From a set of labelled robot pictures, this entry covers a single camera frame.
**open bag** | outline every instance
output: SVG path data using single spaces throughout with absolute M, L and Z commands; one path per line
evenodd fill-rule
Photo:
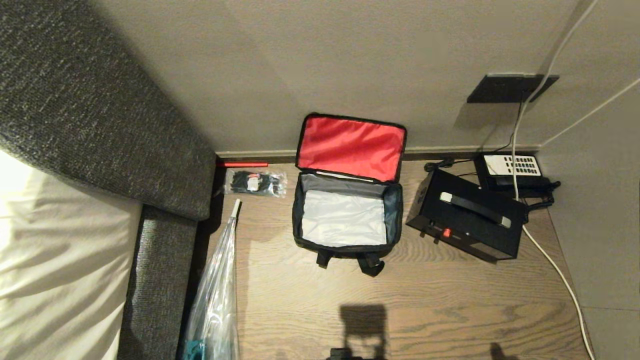
M 376 276 L 380 257 L 400 239 L 402 186 L 398 183 L 406 129 L 353 117 L 310 114 L 300 134 L 301 170 L 293 204 L 296 243 L 316 251 L 317 264 L 355 258 Z
M 240 200 L 209 256 L 186 331 L 182 360 L 239 360 L 236 319 L 236 222 Z

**wooden floor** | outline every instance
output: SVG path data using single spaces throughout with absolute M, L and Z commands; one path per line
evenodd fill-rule
M 404 216 L 424 161 L 405 161 Z M 518 259 L 481 261 L 403 226 L 379 276 L 357 261 L 332 259 L 299 248 L 291 230 L 298 170 L 287 172 L 286 199 L 226 195 L 226 222 L 236 198 L 238 330 L 243 359 L 326 359 L 350 346 L 365 359 L 587 359 L 571 298 L 552 266 L 524 235 Z M 472 163 L 447 169 L 473 172 Z M 467 179 L 476 181 L 474 176 Z M 527 228 L 568 275 L 546 210 Z M 211 237 L 215 246 L 219 229 Z

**red bag lid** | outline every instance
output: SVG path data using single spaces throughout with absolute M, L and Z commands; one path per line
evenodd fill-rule
M 402 125 L 311 114 L 302 124 L 296 166 L 397 181 L 405 143 Z

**beige wall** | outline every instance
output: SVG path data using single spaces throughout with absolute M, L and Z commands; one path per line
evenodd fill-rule
M 635 85 L 538 154 L 562 181 L 550 211 L 599 359 L 640 358 L 639 114 Z
M 387 120 L 408 146 L 508 141 L 515 105 L 465 105 L 487 73 L 537 72 L 577 0 L 93 0 L 218 152 L 293 151 L 311 111 Z M 531 106 L 537 145 L 640 69 L 640 1 L 601 0 Z

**plastic bag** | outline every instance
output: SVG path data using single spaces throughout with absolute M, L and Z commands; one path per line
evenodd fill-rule
M 182 360 L 239 360 L 236 320 L 236 222 L 240 200 L 198 285 Z
M 227 169 L 225 193 L 251 193 L 285 197 L 287 195 L 287 174 Z

